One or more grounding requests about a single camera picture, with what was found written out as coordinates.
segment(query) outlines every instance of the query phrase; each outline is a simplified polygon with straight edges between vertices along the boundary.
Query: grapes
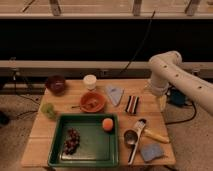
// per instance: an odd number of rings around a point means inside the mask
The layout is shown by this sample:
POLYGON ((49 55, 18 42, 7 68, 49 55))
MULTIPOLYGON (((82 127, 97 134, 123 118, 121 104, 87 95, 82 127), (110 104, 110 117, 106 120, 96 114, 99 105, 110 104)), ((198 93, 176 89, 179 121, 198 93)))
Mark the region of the grapes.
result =
POLYGON ((71 155, 75 153, 77 147, 80 145, 80 135, 74 128, 70 128, 67 133, 69 135, 69 139, 64 142, 63 152, 67 155, 71 155))

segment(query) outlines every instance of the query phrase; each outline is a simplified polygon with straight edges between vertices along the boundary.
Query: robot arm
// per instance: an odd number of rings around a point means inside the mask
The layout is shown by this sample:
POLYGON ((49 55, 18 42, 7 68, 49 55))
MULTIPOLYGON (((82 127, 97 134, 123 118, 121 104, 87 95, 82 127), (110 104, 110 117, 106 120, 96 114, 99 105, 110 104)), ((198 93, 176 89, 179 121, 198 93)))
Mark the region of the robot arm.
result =
POLYGON ((152 75, 148 87, 151 93, 155 96, 162 96, 166 93, 169 87, 168 82, 170 82, 213 115, 213 85, 182 70, 179 67, 181 62, 181 55, 176 51, 150 58, 152 75))

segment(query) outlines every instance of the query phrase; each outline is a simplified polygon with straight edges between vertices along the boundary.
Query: orange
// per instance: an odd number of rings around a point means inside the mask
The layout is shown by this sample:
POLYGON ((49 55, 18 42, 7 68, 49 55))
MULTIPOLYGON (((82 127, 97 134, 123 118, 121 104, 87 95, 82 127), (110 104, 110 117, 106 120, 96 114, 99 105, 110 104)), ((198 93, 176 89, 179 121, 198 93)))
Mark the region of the orange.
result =
POLYGON ((113 128, 113 120, 111 118, 105 118, 102 122, 104 131, 111 131, 113 128))

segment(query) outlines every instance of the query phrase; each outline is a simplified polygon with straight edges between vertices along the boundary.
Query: gray sponge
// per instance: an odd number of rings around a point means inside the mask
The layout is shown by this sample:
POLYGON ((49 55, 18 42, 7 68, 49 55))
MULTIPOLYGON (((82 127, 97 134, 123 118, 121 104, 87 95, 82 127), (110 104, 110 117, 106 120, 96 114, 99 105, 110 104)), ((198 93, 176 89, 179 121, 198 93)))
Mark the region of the gray sponge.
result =
POLYGON ((164 156, 164 151, 159 144, 154 143, 142 147, 141 156, 145 162, 150 162, 155 158, 164 156))

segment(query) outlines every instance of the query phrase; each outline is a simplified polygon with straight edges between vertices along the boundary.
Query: black wall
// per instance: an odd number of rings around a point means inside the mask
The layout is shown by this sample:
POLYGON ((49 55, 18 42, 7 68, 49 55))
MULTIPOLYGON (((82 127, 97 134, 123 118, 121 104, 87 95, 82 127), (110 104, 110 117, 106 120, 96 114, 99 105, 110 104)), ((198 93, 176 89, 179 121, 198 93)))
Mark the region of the black wall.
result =
MULTIPOLYGON (((130 60, 149 20, 0 20, 0 59, 130 60)), ((184 61, 213 61, 213 20, 153 20, 136 58, 177 50, 184 61)))

